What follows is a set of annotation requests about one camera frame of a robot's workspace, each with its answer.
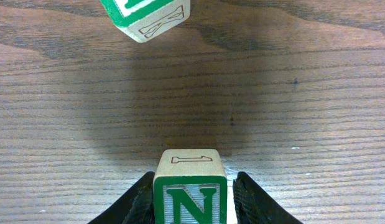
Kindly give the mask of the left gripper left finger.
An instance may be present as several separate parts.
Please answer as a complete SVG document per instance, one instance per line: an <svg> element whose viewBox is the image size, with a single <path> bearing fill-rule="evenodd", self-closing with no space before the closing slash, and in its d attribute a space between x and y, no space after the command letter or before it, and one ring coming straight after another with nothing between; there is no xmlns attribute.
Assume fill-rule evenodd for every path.
<svg viewBox="0 0 385 224"><path fill-rule="evenodd" d="M155 173L145 173L109 208L88 224L154 224L153 179Z"/></svg>

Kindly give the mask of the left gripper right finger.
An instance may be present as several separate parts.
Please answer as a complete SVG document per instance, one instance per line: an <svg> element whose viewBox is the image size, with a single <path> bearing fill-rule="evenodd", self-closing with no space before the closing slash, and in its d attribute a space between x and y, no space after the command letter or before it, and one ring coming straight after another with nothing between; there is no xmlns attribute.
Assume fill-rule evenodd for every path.
<svg viewBox="0 0 385 224"><path fill-rule="evenodd" d="M302 224L245 172L233 181L233 198L239 224Z"/></svg>

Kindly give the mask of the green N block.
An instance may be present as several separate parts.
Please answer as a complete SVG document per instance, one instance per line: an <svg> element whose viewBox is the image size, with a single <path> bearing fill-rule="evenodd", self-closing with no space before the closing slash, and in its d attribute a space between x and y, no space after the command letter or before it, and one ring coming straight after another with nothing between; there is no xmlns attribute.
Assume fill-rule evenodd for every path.
<svg viewBox="0 0 385 224"><path fill-rule="evenodd" d="M226 223L227 178L215 149L167 149L153 180L155 222Z"/></svg>

